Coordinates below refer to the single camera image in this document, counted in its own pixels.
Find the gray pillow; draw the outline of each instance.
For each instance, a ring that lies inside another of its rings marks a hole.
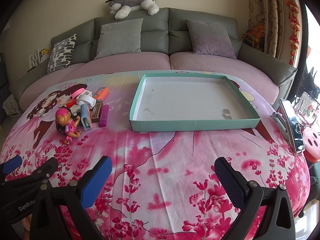
[[[223,26],[186,20],[194,54],[215,55],[237,59]]]
[[[59,41],[53,46],[47,67],[47,74],[59,69],[67,68],[71,65],[76,39],[77,34],[73,34],[73,36],[63,41]]]
[[[101,25],[97,55],[94,59],[141,52],[142,21],[143,19],[141,18]]]

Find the husky plush toy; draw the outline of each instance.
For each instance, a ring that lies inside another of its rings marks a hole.
[[[126,18],[131,11],[147,10],[149,15],[155,15],[159,11],[156,0],[108,0],[110,14],[116,14],[115,18]]]

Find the screw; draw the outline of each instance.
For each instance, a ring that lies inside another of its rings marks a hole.
[[[48,186],[47,186],[47,184],[42,184],[42,185],[41,185],[41,187],[40,187],[40,189],[42,189],[42,190],[46,190],[46,189],[47,189],[47,187],[48,187]]]
[[[250,185],[251,187],[257,187],[257,186],[258,186],[258,183],[257,183],[256,181],[254,181],[254,180],[250,180],[249,185]]]
[[[285,185],[285,184],[280,184],[280,189],[282,189],[282,190],[286,190],[287,189],[287,186]]]
[[[74,186],[76,186],[77,184],[78,184],[78,181],[75,180],[75,179],[73,179],[72,181],[69,182],[69,185],[70,185],[71,187],[74,187]]]

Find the purple pillow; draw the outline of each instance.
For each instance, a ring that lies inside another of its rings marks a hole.
[[[237,59],[229,35],[223,26],[186,20],[193,54]]]

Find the blue gripper pad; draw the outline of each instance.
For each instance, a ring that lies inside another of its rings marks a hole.
[[[235,171],[224,157],[216,159],[214,172],[233,206],[242,210],[249,194],[248,181],[239,171]]]
[[[93,206],[111,172],[111,159],[107,156],[102,156],[93,169],[83,175],[78,190],[80,191],[80,203],[84,209]]]
[[[2,172],[3,174],[9,175],[20,165],[22,165],[22,159],[19,155],[16,155],[15,157],[8,160],[7,162],[2,163]]]

